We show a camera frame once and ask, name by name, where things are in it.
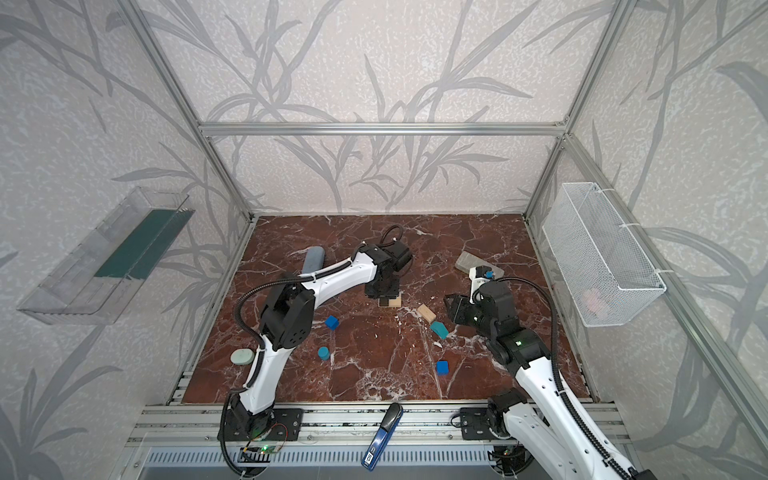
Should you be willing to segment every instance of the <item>wall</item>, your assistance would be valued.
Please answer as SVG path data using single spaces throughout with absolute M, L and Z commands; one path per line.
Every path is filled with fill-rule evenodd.
M 0 478 L 104 478 L 164 402 L 246 223 L 114 4 L 0 5 Z M 111 326 L 46 326 L 20 300 L 136 185 L 190 223 Z
M 576 135 L 768 392 L 768 3 L 638 4 Z M 562 181 L 565 158 L 532 221 Z M 768 478 L 768 460 L 662 300 L 622 327 L 585 329 L 560 280 L 584 364 L 621 406 L 660 478 Z
M 139 3 L 205 121 L 554 122 L 614 0 Z M 522 211 L 553 143 L 322 140 L 217 146 L 255 211 L 437 213 Z

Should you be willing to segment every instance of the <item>vertical metal post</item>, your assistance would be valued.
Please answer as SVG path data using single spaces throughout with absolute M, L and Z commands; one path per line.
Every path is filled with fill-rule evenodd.
M 218 152 L 214 149 L 210 139 L 203 136 L 200 132 L 200 119 L 192 108 L 188 97 L 184 94 L 181 88 L 181 83 L 173 68 L 170 66 L 170 62 L 165 58 L 165 54 L 160 48 L 160 43 L 152 33 L 152 29 L 141 13 L 136 0 L 115 0 L 120 7 L 126 24 L 133 31 L 139 45 L 144 49 L 144 52 L 149 57 L 154 70 L 157 72 L 157 76 L 163 81 L 165 88 L 168 90 L 168 94 L 174 99 L 176 106 L 179 108 L 181 116 L 184 118 L 187 126 L 189 127 L 192 135 L 197 140 L 200 149 L 205 153 L 206 158 L 210 162 L 211 167 L 216 172 L 216 175 L 221 179 L 224 187 L 229 192 L 232 200 L 240 209 L 240 212 L 250 220 L 250 208 L 245 201 L 240 190 L 237 188 L 232 175 L 228 171 L 224 162 L 219 157 Z
M 598 47 L 594 51 L 594 56 L 592 57 L 589 67 L 584 73 L 584 78 L 581 80 L 581 85 L 579 85 L 576 96 L 574 97 L 573 103 L 571 104 L 571 108 L 568 109 L 568 113 L 565 115 L 564 134 L 568 135 L 572 133 L 576 127 L 576 122 L 578 122 L 581 113 L 584 111 L 587 100 L 594 90 L 594 86 L 597 84 L 600 75 L 605 69 L 605 65 L 608 63 L 608 59 L 611 56 L 611 53 L 613 52 L 614 48 L 616 48 L 619 37 L 621 37 L 621 32 L 624 31 L 624 27 L 627 25 L 627 21 L 629 20 L 635 3 L 637 3 L 637 0 L 616 1 L 614 10 L 611 12 L 611 16 L 608 18 L 608 22 L 606 23 L 605 29 L 603 30 L 603 35 L 598 42 Z M 549 182 L 549 178 L 551 177 L 555 168 L 558 166 L 557 153 L 561 149 L 562 138 L 563 137 L 560 137 L 558 139 L 557 144 L 554 146 L 554 149 L 550 153 L 549 159 L 547 160 L 547 165 L 545 166 L 544 171 L 541 173 L 538 184 L 536 184 L 536 188 L 531 195 L 531 201 L 528 202 L 528 206 L 525 208 L 524 217 L 526 219 L 528 219 L 533 213 L 536 203 L 541 197 L 547 182 Z

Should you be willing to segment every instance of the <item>black mounting plate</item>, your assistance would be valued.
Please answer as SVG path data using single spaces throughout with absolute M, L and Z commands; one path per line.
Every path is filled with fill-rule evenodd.
M 281 423 L 286 426 L 288 430 L 288 436 L 286 437 L 286 429 L 279 425 L 272 427 L 272 430 L 266 435 L 265 438 L 259 440 L 260 442 L 295 442 L 299 439 L 299 430 L 301 430 L 301 418 L 304 415 L 302 409 L 274 409 L 276 423 Z M 224 441 L 225 442 L 247 442 L 248 439 L 242 438 L 243 436 L 234 428 L 236 419 L 232 410 L 227 410 L 227 422 L 224 424 Z
M 458 413 L 463 440 L 498 440 L 491 433 L 487 409 L 465 407 Z

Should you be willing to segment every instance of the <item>blue cylinder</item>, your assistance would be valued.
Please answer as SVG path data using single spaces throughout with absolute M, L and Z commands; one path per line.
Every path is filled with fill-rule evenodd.
M 306 249 L 304 257 L 304 266 L 301 267 L 301 273 L 312 273 L 323 268 L 323 262 L 326 260 L 326 251 L 322 247 L 310 247 Z

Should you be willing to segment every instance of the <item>dark green mat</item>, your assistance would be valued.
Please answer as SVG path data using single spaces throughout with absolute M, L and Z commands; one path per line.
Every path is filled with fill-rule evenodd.
M 95 276 L 123 278 L 130 274 L 131 278 L 146 280 L 193 213 L 194 210 L 151 210 Z

